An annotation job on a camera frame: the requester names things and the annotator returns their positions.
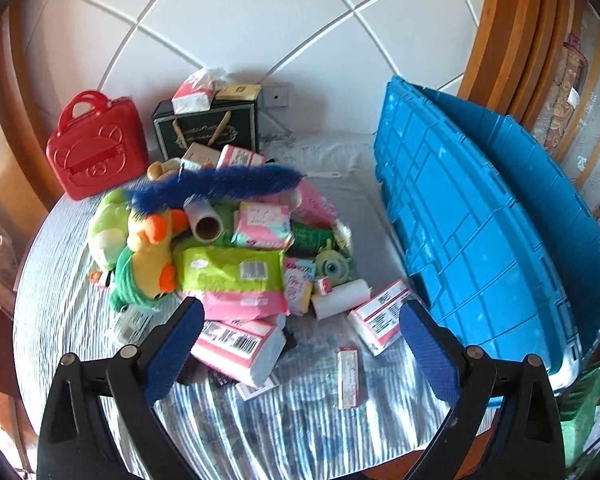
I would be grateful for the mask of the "cardboard tube roll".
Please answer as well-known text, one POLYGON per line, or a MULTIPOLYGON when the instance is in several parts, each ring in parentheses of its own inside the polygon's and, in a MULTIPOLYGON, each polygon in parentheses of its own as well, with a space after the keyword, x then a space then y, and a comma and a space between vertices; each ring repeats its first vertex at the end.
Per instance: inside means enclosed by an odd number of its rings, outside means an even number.
POLYGON ((198 242, 211 244, 223 234, 223 221, 206 198, 189 197, 183 205, 183 210, 193 237, 198 242))

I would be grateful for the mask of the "green one-eyed monster plush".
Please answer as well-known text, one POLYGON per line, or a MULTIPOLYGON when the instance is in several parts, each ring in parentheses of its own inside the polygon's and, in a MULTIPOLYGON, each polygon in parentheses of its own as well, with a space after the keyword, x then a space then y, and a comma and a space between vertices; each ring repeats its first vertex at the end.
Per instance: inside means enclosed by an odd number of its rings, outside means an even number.
POLYGON ((314 263, 316 265, 316 276, 318 278, 329 278, 332 286, 346 284, 351 279, 350 260, 335 247, 335 243, 331 240, 328 240, 325 246, 320 249, 314 263))

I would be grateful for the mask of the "small red white box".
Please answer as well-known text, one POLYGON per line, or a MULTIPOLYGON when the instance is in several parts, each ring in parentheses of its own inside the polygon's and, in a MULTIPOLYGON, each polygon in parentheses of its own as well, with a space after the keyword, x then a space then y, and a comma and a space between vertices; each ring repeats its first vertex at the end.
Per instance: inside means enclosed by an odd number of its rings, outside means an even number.
POLYGON ((329 276, 318 276, 313 283, 313 293, 318 296, 325 296, 332 291, 332 280, 329 276))

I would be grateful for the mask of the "black gift box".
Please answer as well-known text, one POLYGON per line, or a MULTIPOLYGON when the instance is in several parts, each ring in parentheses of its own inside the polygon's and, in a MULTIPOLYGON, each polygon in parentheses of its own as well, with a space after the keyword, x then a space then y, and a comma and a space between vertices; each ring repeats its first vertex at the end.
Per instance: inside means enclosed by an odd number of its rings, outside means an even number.
POLYGON ((258 108, 252 101, 214 102, 210 110, 175 114, 170 101, 161 101, 151 120, 164 159, 181 157, 192 143, 207 145, 226 114, 228 123, 211 144, 221 151, 225 144, 258 152, 258 108))

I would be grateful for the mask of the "light green plush toy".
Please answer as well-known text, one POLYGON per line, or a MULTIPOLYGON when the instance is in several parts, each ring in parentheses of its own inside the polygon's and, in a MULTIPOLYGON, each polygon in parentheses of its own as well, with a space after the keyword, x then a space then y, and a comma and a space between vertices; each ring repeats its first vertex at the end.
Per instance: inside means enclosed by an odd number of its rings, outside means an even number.
POLYGON ((100 200, 94 216, 88 222, 88 251, 102 272, 114 270, 126 247, 130 212, 128 191, 116 188, 100 200))

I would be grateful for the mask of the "pink floral tissue pack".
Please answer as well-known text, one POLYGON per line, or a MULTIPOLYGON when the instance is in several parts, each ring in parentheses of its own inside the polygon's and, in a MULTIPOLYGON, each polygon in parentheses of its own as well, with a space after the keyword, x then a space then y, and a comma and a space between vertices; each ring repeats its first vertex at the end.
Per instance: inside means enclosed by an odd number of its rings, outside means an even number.
POLYGON ((306 226, 329 228, 338 220, 335 205, 308 179, 302 179, 295 188, 280 194, 279 200, 288 207, 292 220, 306 226))

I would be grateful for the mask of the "blue plastic storage crate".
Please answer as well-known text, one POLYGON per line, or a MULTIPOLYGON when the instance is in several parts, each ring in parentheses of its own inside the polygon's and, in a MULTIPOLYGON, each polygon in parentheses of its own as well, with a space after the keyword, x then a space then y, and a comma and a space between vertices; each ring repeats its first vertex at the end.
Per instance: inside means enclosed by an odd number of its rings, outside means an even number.
POLYGON ((600 225, 515 119, 393 77, 376 178, 431 317, 564 390, 600 341, 600 225))

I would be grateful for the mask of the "white foil pouch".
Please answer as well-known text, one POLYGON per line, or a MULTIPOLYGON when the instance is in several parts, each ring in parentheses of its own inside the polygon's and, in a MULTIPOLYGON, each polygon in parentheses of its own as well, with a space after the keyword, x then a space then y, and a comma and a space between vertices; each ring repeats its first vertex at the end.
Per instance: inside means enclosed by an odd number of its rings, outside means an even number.
POLYGON ((115 318, 108 332, 109 339, 118 346, 139 344, 145 337, 155 312, 137 306, 125 307, 115 318))

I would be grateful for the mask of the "rolled patterned carpet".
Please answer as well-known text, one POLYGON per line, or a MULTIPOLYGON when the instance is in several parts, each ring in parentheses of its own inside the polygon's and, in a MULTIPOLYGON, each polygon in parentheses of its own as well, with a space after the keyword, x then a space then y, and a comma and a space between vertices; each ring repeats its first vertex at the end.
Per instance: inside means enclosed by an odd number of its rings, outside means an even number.
POLYGON ((580 104, 586 76, 588 60, 581 51, 581 40, 570 34, 562 45, 550 91, 531 130, 535 140, 550 155, 556 153, 580 104))

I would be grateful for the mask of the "yellow green duck plush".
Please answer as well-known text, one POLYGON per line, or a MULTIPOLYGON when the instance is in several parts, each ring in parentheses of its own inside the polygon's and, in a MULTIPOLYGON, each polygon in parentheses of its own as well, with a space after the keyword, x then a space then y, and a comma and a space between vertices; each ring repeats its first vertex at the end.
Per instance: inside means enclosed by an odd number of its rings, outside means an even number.
POLYGON ((167 209, 147 217, 131 211, 128 240, 114 268, 114 289, 109 296, 114 312, 131 306, 158 310, 160 301, 178 289, 171 244, 188 228, 188 219, 181 209, 167 209))

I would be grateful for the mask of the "blue fuzzy duster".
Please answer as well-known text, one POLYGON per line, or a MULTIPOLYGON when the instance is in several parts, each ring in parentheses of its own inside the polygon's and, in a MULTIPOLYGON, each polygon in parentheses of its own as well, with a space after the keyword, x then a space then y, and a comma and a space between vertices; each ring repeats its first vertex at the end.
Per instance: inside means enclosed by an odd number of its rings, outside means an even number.
POLYGON ((132 209, 148 217, 165 209, 182 209, 190 199, 255 200, 294 190, 304 174, 275 164, 182 170, 171 177, 146 182, 125 192, 132 209))

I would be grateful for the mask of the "wall socket plate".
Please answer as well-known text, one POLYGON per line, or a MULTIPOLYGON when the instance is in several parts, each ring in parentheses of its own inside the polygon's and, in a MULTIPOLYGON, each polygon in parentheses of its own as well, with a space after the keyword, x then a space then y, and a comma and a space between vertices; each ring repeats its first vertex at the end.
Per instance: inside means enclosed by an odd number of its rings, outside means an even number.
POLYGON ((259 96, 260 107, 264 110, 280 110, 289 106, 289 88, 286 84, 267 84, 259 96))

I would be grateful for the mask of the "green pink sanitary pad pack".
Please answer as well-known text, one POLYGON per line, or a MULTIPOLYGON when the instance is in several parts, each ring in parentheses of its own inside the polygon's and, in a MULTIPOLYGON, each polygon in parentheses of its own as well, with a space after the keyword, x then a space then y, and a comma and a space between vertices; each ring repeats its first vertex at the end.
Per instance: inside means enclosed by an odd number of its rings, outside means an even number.
POLYGON ((207 321, 287 315, 284 253, 239 247, 189 247, 174 254, 184 295, 198 299, 207 321))

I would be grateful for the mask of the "Kotex mini pad pack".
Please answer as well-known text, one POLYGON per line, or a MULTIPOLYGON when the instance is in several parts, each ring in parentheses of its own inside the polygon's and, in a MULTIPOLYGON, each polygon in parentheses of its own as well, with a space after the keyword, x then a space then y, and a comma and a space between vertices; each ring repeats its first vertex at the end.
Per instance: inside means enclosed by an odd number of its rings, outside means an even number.
POLYGON ((291 314, 302 316, 308 313, 315 273, 313 260, 284 259, 284 295, 291 314))

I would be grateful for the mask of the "white paper roll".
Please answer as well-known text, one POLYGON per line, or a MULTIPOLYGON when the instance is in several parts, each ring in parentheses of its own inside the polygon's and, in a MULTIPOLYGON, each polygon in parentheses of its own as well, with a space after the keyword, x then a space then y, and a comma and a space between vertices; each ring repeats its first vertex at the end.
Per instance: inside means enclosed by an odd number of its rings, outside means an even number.
POLYGON ((334 315, 348 312, 366 304, 370 300, 370 286, 366 281, 358 280, 335 286, 325 295, 314 294, 311 304, 318 320, 331 318, 334 315))

